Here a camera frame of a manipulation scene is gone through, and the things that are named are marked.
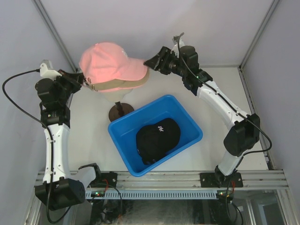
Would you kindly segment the beige cap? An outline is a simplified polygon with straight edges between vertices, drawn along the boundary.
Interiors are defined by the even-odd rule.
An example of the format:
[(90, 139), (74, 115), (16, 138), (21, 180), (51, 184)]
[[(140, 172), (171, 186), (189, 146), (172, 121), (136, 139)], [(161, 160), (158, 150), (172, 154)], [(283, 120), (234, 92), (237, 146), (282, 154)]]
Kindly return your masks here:
[(96, 83), (96, 84), (88, 84), (88, 82), (85, 82), (85, 86), (89, 88), (92, 91), (98, 91), (98, 90), (107, 90), (107, 89), (113, 89), (117, 87), (136, 87), (136, 86), (143, 86), (149, 79), (150, 72), (149, 69), (146, 69), (145, 76), (137, 81), (125, 81), (125, 80), (118, 80), (114, 79), (107, 82), (102, 83)]

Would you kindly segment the dark round wooden stand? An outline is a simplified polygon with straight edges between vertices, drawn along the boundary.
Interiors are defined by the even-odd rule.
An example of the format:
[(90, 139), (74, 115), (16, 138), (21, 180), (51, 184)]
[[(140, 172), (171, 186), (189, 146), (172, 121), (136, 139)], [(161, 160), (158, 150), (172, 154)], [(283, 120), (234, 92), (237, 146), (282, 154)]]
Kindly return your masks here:
[(108, 118), (110, 122), (113, 122), (133, 111), (134, 108), (130, 104), (115, 102), (115, 105), (110, 109), (108, 113)]

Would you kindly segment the blue plastic bin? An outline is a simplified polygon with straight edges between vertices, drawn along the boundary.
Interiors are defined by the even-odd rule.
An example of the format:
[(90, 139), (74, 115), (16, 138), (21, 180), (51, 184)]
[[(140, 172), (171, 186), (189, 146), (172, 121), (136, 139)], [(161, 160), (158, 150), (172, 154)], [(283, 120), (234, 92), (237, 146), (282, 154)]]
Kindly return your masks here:
[[(156, 124), (159, 121), (171, 118), (180, 127), (181, 135), (178, 145), (161, 160), (152, 165), (145, 165), (137, 152), (136, 134), (146, 125)], [(118, 150), (127, 170), (135, 177), (159, 170), (164, 171), (191, 171), (193, 168), (184, 152), (203, 138), (203, 132), (193, 118), (172, 95), (164, 95), (147, 103), (141, 108), (110, 123), (108, 133)]]

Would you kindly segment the dark cap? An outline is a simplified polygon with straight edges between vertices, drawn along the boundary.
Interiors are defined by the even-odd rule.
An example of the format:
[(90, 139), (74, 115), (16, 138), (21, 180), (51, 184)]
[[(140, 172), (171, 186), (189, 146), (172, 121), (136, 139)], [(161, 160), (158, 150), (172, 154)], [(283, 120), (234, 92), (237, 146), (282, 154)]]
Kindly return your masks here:
[(177, 122), (166, 118), (156, 124), (142, 127), (136, 134), (137, 152), (145, 165), (152, 165), (173, 150), (180, 141)]

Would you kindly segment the pink baseball cap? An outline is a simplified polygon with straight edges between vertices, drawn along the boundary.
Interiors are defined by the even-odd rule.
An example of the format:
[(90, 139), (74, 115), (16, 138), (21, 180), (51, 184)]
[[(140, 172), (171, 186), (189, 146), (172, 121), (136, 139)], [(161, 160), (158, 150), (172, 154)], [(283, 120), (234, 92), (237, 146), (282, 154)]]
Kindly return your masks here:
[(107, 90), (98, 90), (98, 92), (102, 92), (102, 93), (106, 93), (106, 92), (115, 92), (115, 91), (121, 91), (121, 90), (132, 90), (132, 89), (135, 89), (135, 88), (139, 88), (139, 86), (136, 86), (136, 87), (117, 87), (117, 88), (113, 88), (113, 89), (107, 89)]

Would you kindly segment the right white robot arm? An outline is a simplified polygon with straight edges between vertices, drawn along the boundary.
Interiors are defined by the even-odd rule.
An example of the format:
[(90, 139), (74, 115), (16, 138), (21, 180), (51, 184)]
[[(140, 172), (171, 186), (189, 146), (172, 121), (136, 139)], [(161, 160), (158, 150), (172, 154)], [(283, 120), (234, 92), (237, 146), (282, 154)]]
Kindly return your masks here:
[(206, 102), (223, 120), (228, 129), (223, 141), (226, 152), (214, 176), (219, 186), (228, 186), (244, 155), (259, 141), (259, 116), (247, 114), (223, 94), (213, 78), (199, 67), (198, 54), (190, 45), (179, 47), (177, 52), (163, 46), (144, 65), (164, 75), (179, 75), (185, 88)]

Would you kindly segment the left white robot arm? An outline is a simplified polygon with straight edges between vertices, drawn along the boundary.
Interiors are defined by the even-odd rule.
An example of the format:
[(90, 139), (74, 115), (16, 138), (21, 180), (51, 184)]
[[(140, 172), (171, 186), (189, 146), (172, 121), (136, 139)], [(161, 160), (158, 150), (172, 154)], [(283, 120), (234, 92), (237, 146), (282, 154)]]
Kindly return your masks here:
[(35, 195), (48, 210), (55, 211), (83, 203), (86, 188), (89, 185), (99, 187), (103, 176), (96, 163), (79, 167), (75, 175), (69, 169), (68, 101), (80, 90), (83, 75), (44, 66), (40, 68), (40, 75), (42, 79), (36, 83), (35, 89), (41, 99), (41, 121), (45, 125), (46, 165), (42, 184), (36, 186)]

